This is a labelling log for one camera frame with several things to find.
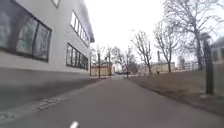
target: yellow building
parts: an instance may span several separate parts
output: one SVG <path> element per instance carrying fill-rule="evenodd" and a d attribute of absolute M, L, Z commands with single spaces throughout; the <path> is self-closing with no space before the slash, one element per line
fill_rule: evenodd
<path fill-rule="evenodd" d="M 175 70 L 175 63 L 171 63 L 171 71 Z M 167 63 L 156 63 L 151 65 L 151 71 L 153 74 L 157 74 L 159 72 L 160 74 L 168 73 L 168 64 Z M 149 69 L 147 66 L 142 65 L 140 66 L 138 73 L 141 75 L 148 75 L 149 74 Z"/>
<path fill-rule="evenodd" d="M 98 76 L 100 70 L 101 76 L 109 76 L 115 74 L 115 67 L 114 66 L 91 66 L 91 76 Z"/>

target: tree trunk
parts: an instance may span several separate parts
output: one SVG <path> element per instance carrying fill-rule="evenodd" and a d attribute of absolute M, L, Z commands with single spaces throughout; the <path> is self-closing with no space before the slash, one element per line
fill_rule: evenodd
<path fill-rule="evenodd" d="M 201 43 L 200 43 L 200 38 L 199 38 L 199 33 L 196 32 L 195 36 L 196 36 L 196 41 L 197 41 L 197 60 L 198 60 L 198 70 L 201 71 L 203 69 L 202 66 L 202 58 L 201 58 Z"/>
<path fill-rule="evenodd" d="M 172 71 L 171 71 L 171 63 L 168 62 L 167 64 L 168 64 L 168 71 L 169 71 L 169 73 L 171 73 L 171 72 L 172 72 Z"/>
<path fill-rule="evenodd" d="M 148 65 L 148 69 L 149 69 L 149 75 L 151 75 L 152 72 L 151 72 L 151 65 L 150 64 Z"/>

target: white building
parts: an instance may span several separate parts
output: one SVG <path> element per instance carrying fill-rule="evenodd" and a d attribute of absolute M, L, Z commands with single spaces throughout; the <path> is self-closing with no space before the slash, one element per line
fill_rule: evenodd
<path fill-rule="evenodd" d="M 87 77 L 92 42 L 83 0 L 0 1 L 0 71 L 28 69 Z"/>

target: roof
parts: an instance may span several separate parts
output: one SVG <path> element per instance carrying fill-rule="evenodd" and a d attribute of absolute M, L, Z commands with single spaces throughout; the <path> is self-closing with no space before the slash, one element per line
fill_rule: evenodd
<path fill-rule="evenodd" d="M 215 43 L 211 44 L 211 48 L 219 48 L 224 46 L 224 36 L 220 37 Z"/>

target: building wall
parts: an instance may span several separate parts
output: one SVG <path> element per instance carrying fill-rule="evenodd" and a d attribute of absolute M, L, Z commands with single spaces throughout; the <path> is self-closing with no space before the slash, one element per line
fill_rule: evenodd
<path fill-rule="evenodd" d="M 89 48 L 86 47 L 70 25 L 73 10 L 80 21 L 84 22 L 79 6 L 82 0 L 61 0 L 58 8 L 53 4 L 52 0 L 15 1 L 52 29 L 49 61 L 39 61 L 0 51 L 0 67 L 87 74 L 87 70 L 66 66 L 68 42 L 87 58 L 90 58 Z"/>
<path fill-rule="evenodd" d="M 174 71 L 175 70 L 175 64 L 172 63 L 171 64 L 171 71 Z M 156 74 L 157 71 L 159 71 L 161 74 L 163 73 L 168 73 L 169 70 L 168 70 L 168 64 L 154 64 L 154 65 L 151 65 L 151 71 L 153 74 Z M 149 69 L 147 66 L 140 66 L 139 67 L 139 70 L 138 70 L 138 73 L 139 74 L 148 74 L 149 73 Z"/>

